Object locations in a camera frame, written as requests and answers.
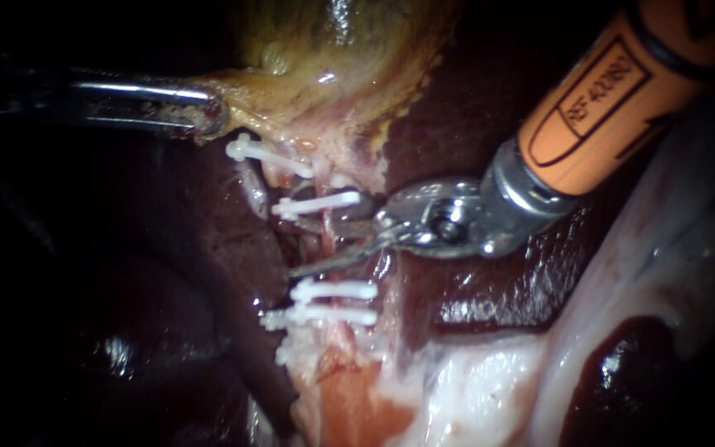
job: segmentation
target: metal grasper jaw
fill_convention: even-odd
[[[397,192],[374,216],[372,235],[319,262],[291,268],[291,278],[348,267],[383,248],[437,259],[477,254],[483,234],[475,228],[482,212],[479,180],[450,177]]]

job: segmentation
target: black marking on shaft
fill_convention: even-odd
[[[641,19],[636,2],[629,2],[625,8],[631,29],[639,38],[642,46],[660,63],[687,78],[707,81],[715,78],[715,69],[694,64],[672,51],[661,39],[656,37]]]
[[[620,160],[627,156],[629,152],[639,147],[640,144],[644,142],[644,140],[650,138],[655,132],[659,131],[661,129],[661,126],[672,121],[673,116],[673,113],[667,112],[658,115],[657,117],[647,118],[645,120],[647,128],[644,130],[644,132],[640,133],[638,137],[634,138],[632,142],[628,143],[628,145],[625,146],[625,149],[621,150],[620,153],[618,153],[617,156],[615,156],[614,158],[616,160]]]

